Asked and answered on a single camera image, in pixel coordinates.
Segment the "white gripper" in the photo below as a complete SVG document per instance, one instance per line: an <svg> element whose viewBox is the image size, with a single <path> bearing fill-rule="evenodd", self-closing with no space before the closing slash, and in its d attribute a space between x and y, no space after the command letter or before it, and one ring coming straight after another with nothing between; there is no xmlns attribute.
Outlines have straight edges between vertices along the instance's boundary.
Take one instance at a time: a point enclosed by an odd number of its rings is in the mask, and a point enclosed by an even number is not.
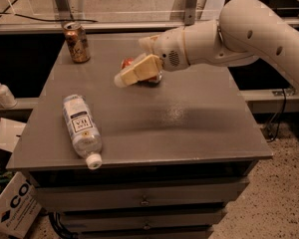
<svg viewBox="0 0 299 239"><path fill-rule="evenodd" d="M129 66L120 70L114 78L119 88L133 85L157 76L163 68L166 71L179 71L189 67L184 49L184 30L176 28L161 35L139 39L141 48L148 54L140 54Z"/></svg>

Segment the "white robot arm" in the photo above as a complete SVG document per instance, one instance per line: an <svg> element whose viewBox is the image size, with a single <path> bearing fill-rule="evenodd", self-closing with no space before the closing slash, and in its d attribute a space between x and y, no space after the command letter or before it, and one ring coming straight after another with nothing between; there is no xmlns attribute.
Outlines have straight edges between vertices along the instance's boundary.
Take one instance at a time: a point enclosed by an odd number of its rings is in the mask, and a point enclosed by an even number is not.
<svg viewBox="0 0 299 239"><path fill-rule="evenodd" d="M115 76L119 88L192 65L238 67L262 59L299 92L299 31L259 0L231 0L216 20L139 39L144 52Z"/></svg>

